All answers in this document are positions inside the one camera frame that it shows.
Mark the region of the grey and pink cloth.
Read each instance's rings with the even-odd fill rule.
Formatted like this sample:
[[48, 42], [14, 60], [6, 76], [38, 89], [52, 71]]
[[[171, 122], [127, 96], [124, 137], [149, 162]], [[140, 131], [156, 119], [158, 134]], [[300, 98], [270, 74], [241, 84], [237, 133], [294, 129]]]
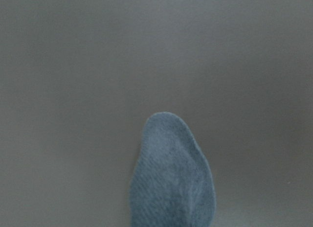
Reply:
[[211, 225], [216, 209], [211, 170], [177, 115], [161, 112], [146, 121], [129, 200], [133, 227]]

